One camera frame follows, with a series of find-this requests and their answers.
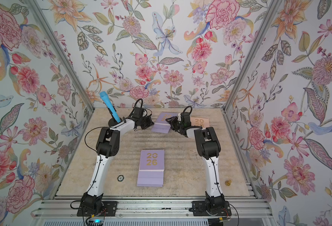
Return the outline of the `purple calendar back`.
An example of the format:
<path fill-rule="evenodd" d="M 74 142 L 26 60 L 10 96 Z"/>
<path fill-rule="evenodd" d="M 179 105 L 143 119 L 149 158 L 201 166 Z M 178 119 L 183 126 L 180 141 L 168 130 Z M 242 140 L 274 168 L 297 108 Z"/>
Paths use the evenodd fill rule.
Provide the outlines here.
<path fill-rule="evenodd" d="M 167 134 L 171 128 L 171 125 L 166 121 L 166 119 L 172 118 L 174 116 L 177 116 L 177 113 L 162 112 L 154 123 L 151 131 Z"/>

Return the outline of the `purple calendar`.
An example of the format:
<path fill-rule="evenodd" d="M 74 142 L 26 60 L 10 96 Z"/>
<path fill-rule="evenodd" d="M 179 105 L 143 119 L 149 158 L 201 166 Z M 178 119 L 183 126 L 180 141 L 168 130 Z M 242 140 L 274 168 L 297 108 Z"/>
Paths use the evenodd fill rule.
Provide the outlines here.
<path fill-rule="evenodd" d="M 163 187 L 165 151 L 163 149 L 142 150 L 137 178 L 137 186 Z"/>
<path fill-rule="evenodd" d="M 174 116 L 177 116 L 177 113 L 162 112 L 154 123 L 151 131 L 167 134 L 171 128 L 171 125 L 166 121 L 166 119 L 172 118 Z"/>

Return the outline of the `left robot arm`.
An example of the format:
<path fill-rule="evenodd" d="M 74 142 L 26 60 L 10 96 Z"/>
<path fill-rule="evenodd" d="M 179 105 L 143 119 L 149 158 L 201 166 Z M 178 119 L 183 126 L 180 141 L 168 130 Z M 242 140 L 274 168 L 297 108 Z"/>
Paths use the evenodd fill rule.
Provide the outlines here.
<path fill-rule="evenodd" d="M 152 126 L 152 111 L 134 107 L 127 117 L 119 118 L 116 110 L 110 110 L 108 127 L 99 127 L 100 133 L 94 151 L 97 153 L 96 165 L 87 191 L 83 194 L 78 215 L 95 217 L 102 214 L 106 207 L 102 202 L 105 179 L 112 160 L 118 154 L 120 141 L 124 134 L 140 127 L 145 130 Z"/>

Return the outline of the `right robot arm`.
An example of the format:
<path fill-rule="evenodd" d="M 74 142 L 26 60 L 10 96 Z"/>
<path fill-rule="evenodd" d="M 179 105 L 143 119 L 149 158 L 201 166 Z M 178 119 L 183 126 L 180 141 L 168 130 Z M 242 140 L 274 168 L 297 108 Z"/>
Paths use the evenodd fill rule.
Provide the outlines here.
<path fill-rule="evenodd" d="M 229 202 L 221 188 L 221 180 L 218 171 L 218 161 L 221 152 L 221 145 L 213 127 L 202 128 L 201 126 L 191 125 L 190 112 L 183 111 L 177 116 L 167 118 L 171 130 L 179 134 L 195 139 L 198 155 L 202 157 L 205 165 L 206 191 L 204 208 L 205 212 L 211 216 L 231 216 Z"/>

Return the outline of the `peach 2026 calendar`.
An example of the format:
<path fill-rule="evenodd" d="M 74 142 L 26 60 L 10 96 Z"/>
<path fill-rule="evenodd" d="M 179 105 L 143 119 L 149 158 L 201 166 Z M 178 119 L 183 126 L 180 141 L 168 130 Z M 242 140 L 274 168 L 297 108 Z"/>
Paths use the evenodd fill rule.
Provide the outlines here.
<path fill-rule="evenodd" d="M 190 121 L 192 126 L 199 126 L 202 128 L 207 128 L 210 126 L 209 118 L 191 116 Z"/>

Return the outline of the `blue microphone on black stand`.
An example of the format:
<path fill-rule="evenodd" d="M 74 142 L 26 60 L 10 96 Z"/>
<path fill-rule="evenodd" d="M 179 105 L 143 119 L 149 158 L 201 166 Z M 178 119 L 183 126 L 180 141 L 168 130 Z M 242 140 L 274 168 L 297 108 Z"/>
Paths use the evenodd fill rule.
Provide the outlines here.
<path fill-rule="evenodd" d="M 119 124 L 121 122 L 121 119 L 120 119 L 117 111 L 115 110 L 112 102 L 110 101 L 108 94 L 105 91 L 102 91 L 102 92 L 100 92 L 100 97 L 103 100 L 104 104 L 106 105 L 106 107 L 111 115 L 111 119 L 109 120 L 108 125 L 110 127 L 112 127 L 112 126 Z"/>

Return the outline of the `small black round disc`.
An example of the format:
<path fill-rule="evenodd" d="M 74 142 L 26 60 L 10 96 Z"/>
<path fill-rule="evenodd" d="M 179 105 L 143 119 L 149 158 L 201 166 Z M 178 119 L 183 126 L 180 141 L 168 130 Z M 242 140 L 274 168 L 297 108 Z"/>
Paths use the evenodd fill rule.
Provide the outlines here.
<path fill-rule="evenodd" d="M 119 182 L 122 182 L 123 180 L 124 180 L 124 176 L 123 176 L 123 175 L 119 175 L 119 176 L 118 176 L 118 181 L 119 181 Z"/>

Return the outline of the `small brass knob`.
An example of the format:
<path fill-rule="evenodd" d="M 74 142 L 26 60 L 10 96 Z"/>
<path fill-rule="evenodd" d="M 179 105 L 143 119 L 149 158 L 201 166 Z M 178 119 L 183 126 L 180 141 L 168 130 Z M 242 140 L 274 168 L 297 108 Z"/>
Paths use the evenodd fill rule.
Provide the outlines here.
<path fill-rule="evenodd" d="M 228 179 L 225 181 L 225 185 L 226 186 L 230 186 L 232 184 L 232 180 L 231 179 Z"/>

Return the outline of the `left aluminium corner post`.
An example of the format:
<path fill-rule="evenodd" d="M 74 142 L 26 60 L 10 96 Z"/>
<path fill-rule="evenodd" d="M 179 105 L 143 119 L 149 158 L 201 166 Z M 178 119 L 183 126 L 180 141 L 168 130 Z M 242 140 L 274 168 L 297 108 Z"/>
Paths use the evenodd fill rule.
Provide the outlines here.
<path fill-rule="evenodd" d="M 29 8 L 30 12 L 33 14 L 35 20 L 40 24 L 40 28 L 45 34 L 45 37 L 49 40 L 50 44 L 53 46 L 54 51 L 56 53 L 57 58 L 59 59 L 60 63 L 64 66 L 66 71 L 68 72 L 71 81 L 77 88 L 81 99 L 86 107 L 90 109 L 90 112 L 93 113 L 95 110 L 94 105 L 91 103 L 88 95 L 86 94 L 85 89 L 83 88 L 76 72 L 73 69 L 70 61 L 68 60 L 67 56 L 65 55 L 61 44 L 59 43 L 58 39 L 56 38 L 51 26 L 49 25 L 47 19 L 45 18 L 40 6 L 38 5 L 37 1 L 33 0 L 25 0 L 25 4 Z"/>

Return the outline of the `aluminium corner post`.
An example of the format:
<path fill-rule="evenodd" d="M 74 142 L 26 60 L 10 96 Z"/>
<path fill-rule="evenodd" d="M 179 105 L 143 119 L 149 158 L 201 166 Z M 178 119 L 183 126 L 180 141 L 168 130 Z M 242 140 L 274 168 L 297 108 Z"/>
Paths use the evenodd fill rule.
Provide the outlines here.
<path fill-rule="evenodd" d="M 66 71 L 68 72 L 71 81 L 77 88 L 81 99 L 86 107 L 90 109 L 90 112 L 93 113 L 95 110 L 94 105 L 91 103 L 88 95 L 86 94 L 85 89 L 83 88 L 76 72 L 73 69 L 70 61 L 68 60 L 67 56 L 65 55 L 61 44 L 59 43 L 58 39 L 56 38 L 51 26 L 49 25 L 47 19 L 45 18 L 40 6 L 38 5 L 37 1 L 33 0 L 25 0 L 25 4 L 29 8 L 30 12 L 33 14 L 35 20 L 40 24 L 40 28 L 45 34 L 45 37 L 49 40 L 50 44 L 53 46 L 54 51 L 56 53 L 57 58 L 59 59 L 60 63 L 64 66 Z"/>
<path fill-rule="evenodd" d="M 231 80 L 231 83 L 228 83 L 231 85 L 231 93 L 222 110 L 224 114 L 226 114 L 227 111 L 232 107 L 232 102 L 233 102 L 234 98 L 236 97 L 237 90 L 239 89 L 244 77 L 247 74 L 249 67 L 253 63 L 254 58 L 256 57 L 257 52 L 262 45 L 263 39 L 265 38 L 265 35 L 271 25 L 271 21 L 274 18 L 274 16 L 276 15 L 279 6 L 280 6 L 279 1 L 270 1 L 270 5 L 265 12 L 265 16 L 261 23 L 261 26 L 258 29 L 259 33 L 256 36 L 254 42 L 251 45 L 249 52 L 246 55 L 246 59 L 244 61 L 244 64 L 241 67 L 239 74 L 237 75 L 236 78 Z"/>

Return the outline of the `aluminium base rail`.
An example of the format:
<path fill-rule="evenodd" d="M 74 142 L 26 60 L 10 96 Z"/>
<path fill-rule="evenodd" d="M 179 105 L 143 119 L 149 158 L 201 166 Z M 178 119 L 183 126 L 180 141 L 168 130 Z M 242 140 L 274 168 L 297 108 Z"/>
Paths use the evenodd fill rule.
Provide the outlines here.
<path fill-rule="evenodd" d="M 231 209 L 231 220 L 245 225 L 248 220 L 261 220 L 264 226 L 275 226 L 270 205 L 255 197 L 226 197 Z M 112 218 L 193 218 L 193 202 L 202 197 L 116 197 L 107 196 L 105 202 L 117 202 Z M 32 211 L 33 218 L 77 218 L 85 220 L 79 210 L 80 202 L 75 196 L 58 197 L 41 201 Z"/>

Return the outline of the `right aluminium corner post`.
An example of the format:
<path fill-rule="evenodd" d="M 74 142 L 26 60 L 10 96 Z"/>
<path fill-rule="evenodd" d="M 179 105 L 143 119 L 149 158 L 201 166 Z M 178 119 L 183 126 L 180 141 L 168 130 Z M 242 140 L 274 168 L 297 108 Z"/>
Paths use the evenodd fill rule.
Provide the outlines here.
<path fill-rule="evenodd" d="M 244 77 L 247 74 L 249 67 L 253 63 L 254 58 L 256 57 L 257 52 L 262 45 L 263 39 L 265 38 L 265 35 L 271 25 L 271 21 L 274 18 L 274 16 L 276 15 L 279 6 L 280 6 L 279 1 L 270 1 L 270 5 L 265 12 L 265 16 L 261 23 L 261 26 L 258 29 L 259 33 L 256 36 L 254 42 L 251 45 L 249 52 L 246 55 L 246 59 L 244 61 L 244 64 L 241 67 L 239 74 L 237 75 L 236 78 L 231 80 L 231 83 L 228 83 L 231 85 L 231 93 L 222 110 L 224 114 L 226 114 L 227 111 L 232 107 L 232 102 L 233 102 L 234 98 L 236 97 L 237 90 L 239 89 Z"/>

